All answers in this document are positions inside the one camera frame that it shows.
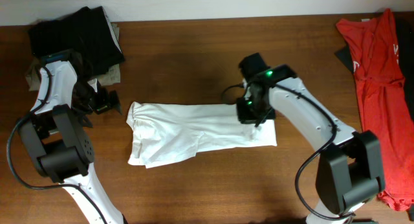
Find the white printed t-shirt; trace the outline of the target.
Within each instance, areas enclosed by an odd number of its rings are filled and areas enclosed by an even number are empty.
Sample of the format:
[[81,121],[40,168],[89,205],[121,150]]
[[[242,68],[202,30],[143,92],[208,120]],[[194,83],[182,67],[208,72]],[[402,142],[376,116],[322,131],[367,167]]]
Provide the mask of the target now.
[[133,131],[128,160],[132,166],[154,168],[206,151],[277,144],[273,120],[259,126],[242,124],[235,105],[133,102],[126,122]]

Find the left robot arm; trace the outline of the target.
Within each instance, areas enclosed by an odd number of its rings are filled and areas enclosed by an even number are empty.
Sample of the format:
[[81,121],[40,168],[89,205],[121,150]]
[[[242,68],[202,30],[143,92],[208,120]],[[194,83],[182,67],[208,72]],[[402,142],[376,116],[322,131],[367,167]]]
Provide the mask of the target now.
[[52,184],[17,180],[33,190],[66,190],[89,223],[126,223],[98,179],[94,147],[85,132],[93,127],[88,115],[121,110],[116,91],[92,79],[91,66],[74,50],[42,56],[39,62],[36,103],[12,132],[19,134],[38,174]]

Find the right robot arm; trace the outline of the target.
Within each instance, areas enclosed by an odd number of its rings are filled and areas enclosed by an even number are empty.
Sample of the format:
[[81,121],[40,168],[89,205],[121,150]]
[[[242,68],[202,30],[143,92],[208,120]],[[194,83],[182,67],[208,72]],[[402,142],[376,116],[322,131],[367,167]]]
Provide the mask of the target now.
[[242,97],[236,101],[242,124],[262,126],[284,115],[307,139],[314,153],[295,175],[294,188],[300,192],[300,176],[318,159],[316,191],[320,200],[305,223],[356,223],[355,211],[386,187],[380,142],[372,131],[357,132],[326,109],[286,64],[268,66],[258,53],[239,63],[243,75]]

